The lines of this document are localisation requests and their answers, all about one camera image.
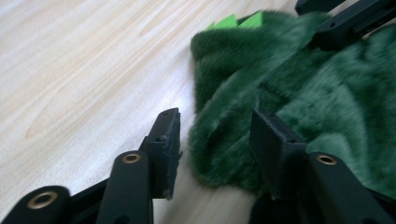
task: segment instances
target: wooden table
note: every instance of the wooden table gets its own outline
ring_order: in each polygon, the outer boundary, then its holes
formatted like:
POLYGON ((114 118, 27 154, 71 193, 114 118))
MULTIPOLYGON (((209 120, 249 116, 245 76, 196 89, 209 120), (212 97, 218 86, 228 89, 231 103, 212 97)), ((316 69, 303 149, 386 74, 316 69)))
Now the wooden table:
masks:
POLYGON ((138 149, 158 113, 179 107, 181 149, 173 201, 155 223, 247 223, 254 197, 200 186, 189 169, 191 38, 212 21, 288 0, 50 1, 0 3, 0 220, 26 193, 61 185, 75 194, 138 149))

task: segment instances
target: metal ring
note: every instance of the metal ring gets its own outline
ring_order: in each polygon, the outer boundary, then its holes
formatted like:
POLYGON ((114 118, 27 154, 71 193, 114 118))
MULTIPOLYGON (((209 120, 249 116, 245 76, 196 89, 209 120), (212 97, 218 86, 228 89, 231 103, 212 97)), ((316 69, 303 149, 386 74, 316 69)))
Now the metal ring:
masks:
POLYGON ((134 163, 140 161, 142 157, 139 154, 131 153, 122 158, 122 161, 125 163, 134 163))
POLYGON ((335 165, 337 164, 337 160, 333 157, 326 156, 326 155, 318 155, 317 160, 326 165, 335 165))
POLYGON ((52 190, 46 191, 46 192, 36 195, 33 199, 31 199, 29 201, 29 203, 27 204, 27 207, 31 208, 31 209, 40 209, 47 205, 50 205, 57 198, 58 198, 58 194, 55 191, 52 191, 52 190), (48 199, 44 202, 40 202, 39 199, 42 199, 42 197, 45 197, 45 196, 49 196, 48 199))

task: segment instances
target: cloth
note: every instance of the cloth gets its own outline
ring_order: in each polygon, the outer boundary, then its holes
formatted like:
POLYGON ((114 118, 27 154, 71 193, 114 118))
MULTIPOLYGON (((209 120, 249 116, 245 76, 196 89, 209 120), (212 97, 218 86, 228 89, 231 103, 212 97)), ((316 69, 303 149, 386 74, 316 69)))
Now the cloth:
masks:
POLYGON ((341 158, 364 186, 396 197, 396 26, 322 51, 309 43, 328 15, 259 14, 262 24, 212 24, 191 41, 194 175, 209 187, 265 191, 248 141, 259 108, 305 139, 307 152, 341 158))

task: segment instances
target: folded cloth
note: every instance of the folded cloth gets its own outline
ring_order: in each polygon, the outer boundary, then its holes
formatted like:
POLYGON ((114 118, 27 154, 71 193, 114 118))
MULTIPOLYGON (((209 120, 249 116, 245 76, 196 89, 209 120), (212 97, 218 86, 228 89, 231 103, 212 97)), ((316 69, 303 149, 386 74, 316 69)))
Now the folded cloth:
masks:
POLYGON ((265 190, 248 141, 259 108, 305 139, 307 152, 341 158, 363 185, 396 197, 396 26, 322 51, 309 43, 328 15, 259 13, 259 26, 212 25, 191 41, 195 176, 209 187, 265 190))

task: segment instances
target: towel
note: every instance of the towel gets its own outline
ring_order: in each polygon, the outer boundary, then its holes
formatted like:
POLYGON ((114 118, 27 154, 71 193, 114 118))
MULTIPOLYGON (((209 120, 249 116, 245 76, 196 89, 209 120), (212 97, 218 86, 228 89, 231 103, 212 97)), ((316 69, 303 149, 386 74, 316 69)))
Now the towel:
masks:
POLYGON ((261 11, 195 35, 194 176, 265 192, 249 149, 251 113, 276 113, 307 152, 342 159, 359 181, 396 198, 396 26, 338 51, 310 44, 329 15, 261 11))

